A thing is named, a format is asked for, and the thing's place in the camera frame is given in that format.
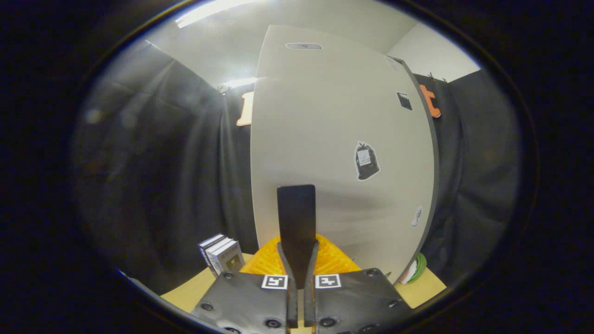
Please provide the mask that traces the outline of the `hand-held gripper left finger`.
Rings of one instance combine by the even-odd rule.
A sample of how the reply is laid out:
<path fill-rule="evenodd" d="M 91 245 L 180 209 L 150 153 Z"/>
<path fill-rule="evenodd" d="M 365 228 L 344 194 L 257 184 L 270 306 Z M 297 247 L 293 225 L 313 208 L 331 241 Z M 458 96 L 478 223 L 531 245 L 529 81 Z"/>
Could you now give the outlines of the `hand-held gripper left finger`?
<path fill-rule="evenodd" d="M 298 326 L 298 187 L 277 188 L 280 239 L 240 270 L 223 271 L 192 311 L 201 323 L 229 334 L 288 334 Z"/>

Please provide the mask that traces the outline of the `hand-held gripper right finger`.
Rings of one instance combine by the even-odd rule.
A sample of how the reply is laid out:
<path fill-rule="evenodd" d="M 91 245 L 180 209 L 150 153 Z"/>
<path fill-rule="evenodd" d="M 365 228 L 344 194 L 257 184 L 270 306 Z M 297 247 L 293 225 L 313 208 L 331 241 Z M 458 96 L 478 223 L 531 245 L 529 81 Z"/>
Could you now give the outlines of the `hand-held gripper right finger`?
<path fill-rule="evenodd" d="M 303 322 L 315 334 L 382 334 L 412 309 L 378 268 L 360 269 L 316 237 L 316 189 L 297 186 L 297 288 Z"/>

